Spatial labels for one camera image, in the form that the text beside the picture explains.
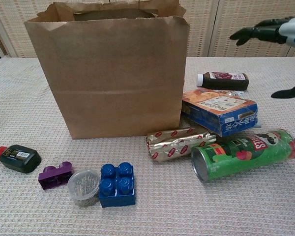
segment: green chip can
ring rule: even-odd
[[[195,147],[193,169],[202,181],[295,158],[295,138],[277,129],[232,141]]]

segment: paper bag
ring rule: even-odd
[[[73,139],[178,127],[184,13],[179,0],[54,2],[25,22]]]

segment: blue toy brick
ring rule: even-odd
[[[128,162],[118,167],[112,164],[102,166],[99,184],[99,201],[102,207],[121,207],[134,205],[134,173]]]

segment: textured tablecloth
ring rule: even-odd
[[[295,136],[295,98],[270,98],[295,86],[295,58],[188,58],[185,90],[207,71],[245,72],[262,130]],[[295,159],[201,183],[188,157],[153,162],[144,137],[72,140],[37,59],[0,60],[0,146],[12,144],[42,162],[30,174],[0,163],[0,235],[295,236]],[[43,191],[38,174],[62,161],[76,171],[132,163],[136,205],[79,208],[66,186]]]

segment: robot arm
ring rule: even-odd
[[[238,40],[237,46],[245,44],[249,39],[279,43],[295,47],[295,17],[265,20],[254,27],[242,28],[230,39]]]

